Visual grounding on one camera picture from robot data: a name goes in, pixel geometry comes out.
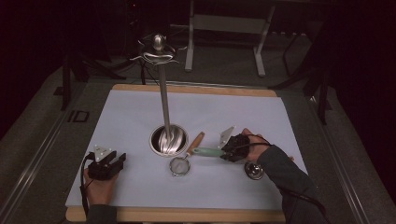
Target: person's right hand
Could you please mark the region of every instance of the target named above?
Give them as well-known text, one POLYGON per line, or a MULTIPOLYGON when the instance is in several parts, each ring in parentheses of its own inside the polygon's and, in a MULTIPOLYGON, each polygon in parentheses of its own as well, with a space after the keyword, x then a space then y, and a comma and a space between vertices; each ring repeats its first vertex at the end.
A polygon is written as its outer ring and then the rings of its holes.
MULTIPOLYGON (((250 143, 268 143, 262 138, 261 134, 254 134, 247 128, 242 131, 242 135, 247 135, 247 137, 250 139, 250 143)), ((249 153, 246 157, 246 160, 257 162, 257 159, 265 150, 267 150, 268 147, 269 146, 266 145, 251 146, 249 148, 249 153)))

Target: metal frame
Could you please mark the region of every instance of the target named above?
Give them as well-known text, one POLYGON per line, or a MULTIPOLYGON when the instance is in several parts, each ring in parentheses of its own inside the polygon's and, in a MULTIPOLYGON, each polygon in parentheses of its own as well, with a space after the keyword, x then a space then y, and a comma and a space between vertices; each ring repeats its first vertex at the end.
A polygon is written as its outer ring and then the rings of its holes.
POLYGON ((194 1, 190 0, 190 25, 189 25, 189 45, 187 47, 186 72, 192 71, 192 60, 194 54, 194 29, 214 30, 226 32, 239 32, 249 34, 259 34, 261 39, 259 44, 253 48, 254 58, 256 61, 257 72, 259 77, 265 76, 264 65, 262 63, 262 47, 268 35, 272 17, 275 11, 275 5, 272 5, 266 20, 234 18, 208 15, 194 15, 194 1))

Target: wooden table edge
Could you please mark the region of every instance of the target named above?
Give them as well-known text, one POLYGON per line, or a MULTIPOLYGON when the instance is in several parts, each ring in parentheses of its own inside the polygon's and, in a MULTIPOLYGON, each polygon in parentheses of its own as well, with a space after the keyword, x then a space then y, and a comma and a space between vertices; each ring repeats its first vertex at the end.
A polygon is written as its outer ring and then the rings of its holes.
MULTIPOLYGON (((241 88, 221 88, 221 87, 193 87, 193 86, 167 86, 168 92, 180 93, 198 93, 198 94, 220 94, 220 95, 238 95, 238 96, 261 96, 277 97, 276 93, 271 90, 241 89, 241 88)), ((150 85, 131 85, 116 84, 112 90, 116 91, 159 91, 159 86, 150 85)))
MULTIPOLYGON (((118 207, 118 221, 136 222, 284 222, 282 211, 217 208, 139 208, 118 207)), ((69 206, 66 218, 72 222, 85 221, 82 206, 69 206)))

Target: wooden handle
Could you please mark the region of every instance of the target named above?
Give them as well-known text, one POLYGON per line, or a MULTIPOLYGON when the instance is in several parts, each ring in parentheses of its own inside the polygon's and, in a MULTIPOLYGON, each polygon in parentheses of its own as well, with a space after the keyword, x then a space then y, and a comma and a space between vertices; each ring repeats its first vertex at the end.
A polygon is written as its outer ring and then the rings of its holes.
POLYGON ((204 138, 204 136, 205 136, 205 133, 204 132, 200 132, 198 134, 198 136, 194 139, 194 141, 192 141, 189 149, 187 149, 187 156, 191 156, 192 155, 192 150, 199 146, 199 144, 201 143, 201 141, 204 138))

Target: black device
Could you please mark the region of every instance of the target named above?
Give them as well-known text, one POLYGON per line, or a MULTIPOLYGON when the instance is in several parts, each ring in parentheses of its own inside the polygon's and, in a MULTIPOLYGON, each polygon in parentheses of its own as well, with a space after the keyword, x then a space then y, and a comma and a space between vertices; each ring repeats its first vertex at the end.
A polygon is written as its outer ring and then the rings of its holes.
POLYGON ((222 159, 226 161, 240 161, 248 156, 250 146, 257 146, 257 145, 266 145, 271 146, 267 140, 260 137, 265 142, 264 143, 250 143, 250 139, 248 135, 242 135, 241 133, 236 136, 231 136, 230 140, 228 140, 227 144, 221 149, 225 153, 224 155, 220 156, 222 159))
POLYGON ((86 189, 91 184, 88 183, 87 186, 84 184, 84 168, 87 160, 91 160, 90 165, 88 165, 88 176, 92 181, 94 180, 109 180, 114 175, 118 174, 123 169, 123 162, 126 160, 126 153, 123 153, 119 159, 111 163, 117 157, 117 151, 111 148, 104 147, 94 147, 94 152, 90 152, 81 164, 80 171, 80 181, 81 186, 79 187, 82 197, 82 206, 84 207, 85 215, 88 215, 88 201, 86 189))

